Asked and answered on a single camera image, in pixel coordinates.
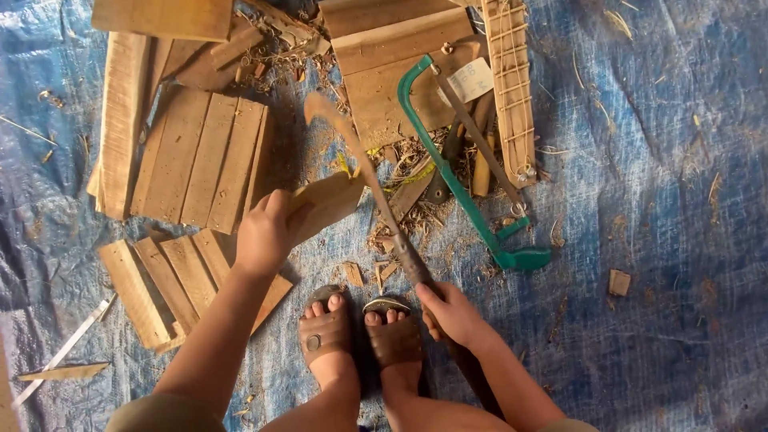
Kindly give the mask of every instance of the toe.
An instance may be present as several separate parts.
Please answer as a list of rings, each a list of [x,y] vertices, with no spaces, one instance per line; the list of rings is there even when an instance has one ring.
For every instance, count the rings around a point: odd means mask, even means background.
[[[328,310],[333,312],[344,305],[344,297],[341,294],[334,294],[328,299]]]
[[[376,312],[369,312],[366,314],[366,325],[368,327],[382,325],[382,318]]]
[[[391,324],[395,321],[397,321],[397,311],[395,311],[394,309],[389,309],[386,312],[386,323]]]
[[[312,311],[315,312],[315,316],[319,317],[322,314],[325,314],[325,310],[323,309],[323,304],[319,301],[316,301],[312,303]]]

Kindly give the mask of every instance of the brown sandal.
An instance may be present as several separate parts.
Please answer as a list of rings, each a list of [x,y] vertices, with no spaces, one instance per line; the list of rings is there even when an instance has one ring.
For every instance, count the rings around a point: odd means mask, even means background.
[[[404,320],[384,324],[389,309],[405,312],[408,316]],[[422,360],[422,335],[409,307],[391,297],[378,297],[362,309],[363,317],[371,311],[382,318],[382,325],[366,325],[373,353],[381,369],[397,363]]]
[[[307,366],[324,354],[334,351],[349,353],[352,350],[346,304],[333,312],[328,309],[328,299],[343,292],[336,285],[326,285],[316,289],[304,304],[305,307],[312,307],[312,303],[319,301],[326,312],[319,317],[299,319],[299,340]]]

